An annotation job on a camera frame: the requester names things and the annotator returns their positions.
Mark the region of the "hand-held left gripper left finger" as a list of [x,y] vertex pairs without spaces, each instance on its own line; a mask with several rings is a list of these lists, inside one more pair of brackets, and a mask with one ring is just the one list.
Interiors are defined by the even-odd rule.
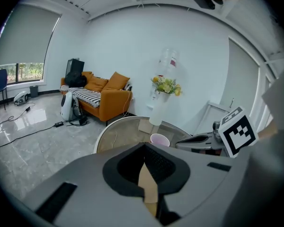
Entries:
[[53,224],[59,227],[159,227],[141,197],[126,197],[112,190],[102,176],[110,158],[129,146],[78,158],[44,180],[23,199],[32,211],[40,206],[64,182],[76,186]]

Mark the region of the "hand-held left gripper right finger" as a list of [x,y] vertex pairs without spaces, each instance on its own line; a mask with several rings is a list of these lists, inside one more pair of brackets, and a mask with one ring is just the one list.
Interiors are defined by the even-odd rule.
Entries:
[[157,216],[145,224],[225,224],[241,186],[250,148],[236,158],[144,144],[145,164],[158,186]]

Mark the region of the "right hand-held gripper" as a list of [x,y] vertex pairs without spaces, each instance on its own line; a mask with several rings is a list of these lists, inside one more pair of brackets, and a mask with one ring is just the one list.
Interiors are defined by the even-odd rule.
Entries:
[[224,150],[225,154],[235,158],[246,146],[258,141],[258,134],[246,110],[238,106],[219,121],[213,122],[213,132],[201,133],[179,141],[175,148],[182,150]]

